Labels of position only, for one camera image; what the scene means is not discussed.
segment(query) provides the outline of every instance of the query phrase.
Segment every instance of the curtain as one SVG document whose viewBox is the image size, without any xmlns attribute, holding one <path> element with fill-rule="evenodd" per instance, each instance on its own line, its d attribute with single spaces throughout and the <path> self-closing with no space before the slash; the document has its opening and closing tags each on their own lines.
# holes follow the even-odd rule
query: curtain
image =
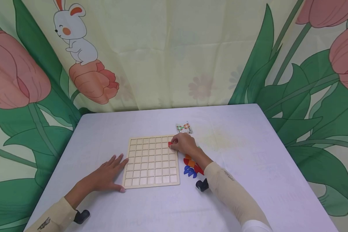
<svg viewBox="0 0 348 232">
<path fill-rule="evenodd" d="M 83 114 L 242 103 L 348 231 L 348 0 L 0 1 L 0 231 Z"/>
</svg>

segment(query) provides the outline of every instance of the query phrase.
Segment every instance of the white rabbit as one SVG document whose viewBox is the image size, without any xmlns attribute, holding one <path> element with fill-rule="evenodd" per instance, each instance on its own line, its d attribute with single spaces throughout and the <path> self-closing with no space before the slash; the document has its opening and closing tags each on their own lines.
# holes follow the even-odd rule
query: white rabbit
<svg viewBox="0 0 348 232">
<path fill-rule="evenodd" d="M 80 4 L 72 4 L 68 10 L 64 10 L 65 0 L 54 0 L 58 12 L 54 14 L 56 32 L 69 47 L 66 51 L 71 53 L 76 63 L 85 65 L 98 58 L 98 52 L 86 36 L 86 26 L 81 17 L 85 16 L 85 10 Z"/>
</svg>

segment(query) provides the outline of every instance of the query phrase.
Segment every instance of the table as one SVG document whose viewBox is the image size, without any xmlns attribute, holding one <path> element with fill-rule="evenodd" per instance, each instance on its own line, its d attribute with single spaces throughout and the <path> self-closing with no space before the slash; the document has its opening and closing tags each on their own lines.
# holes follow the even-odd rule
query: table
<svg viewBox="0 0 348 232">
<path fill-rule="evenodd" d="M 256 104 L 84 115 L 27 227 L 113 154 L 126 156 L 130 137 L 176 134 L 176 123 L 186 121 L 205 153 L 254 197 L 274 232 L 338 231 Z M 94 192 L 78 207 L 91 216 L 67 231 L 240 231 L 210 190 L 195 187 L 205 177 L 183 174 L 183 158 L 179 153 L 180 185 Z"/>
</svg>

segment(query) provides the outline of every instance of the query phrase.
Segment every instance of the rabbit ear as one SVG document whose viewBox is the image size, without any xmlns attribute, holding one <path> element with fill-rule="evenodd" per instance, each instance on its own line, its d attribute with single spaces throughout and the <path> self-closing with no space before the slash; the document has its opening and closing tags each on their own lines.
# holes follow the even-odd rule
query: rabbit ear
<svg viewBox="0 0 348 232">
<path fill-rule="evenodd" d="M 66 0 L 53 0 L 54 4 L 58 8 L 58 10 L 64 10 L 64 6 L 66 4 Z"/>
<path fill-rule="evenodd" d="M 76 15 L 79 17 L 85 16 L 85 10 L 84 7 L 82 7 L 80 4 L 72 4 L 70 8 L 68 9 L 70 12 L 70 15 Z"/>
</svg>

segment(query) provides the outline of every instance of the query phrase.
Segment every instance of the arm sleeve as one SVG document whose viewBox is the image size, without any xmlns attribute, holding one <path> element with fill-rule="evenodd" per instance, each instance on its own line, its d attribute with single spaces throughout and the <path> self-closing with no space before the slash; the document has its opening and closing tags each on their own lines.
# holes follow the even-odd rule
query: arm sleeve
<svg viewBox="0 0 348 232">
<path fill-rule="evenodd" d="M 270 227 L 254 198 L 225 169 L 213 162 L 205 168 L 204 174 L 208 179 L 210 190 L 227 205 L 241 226 L 247 221 L 257 220 Z"/>
<path fill-rule="evenodd" d="M 73 222 L 76 213 L 68 201 L 61 198 L 25 232 L 62 232 Z"/>
</svg>

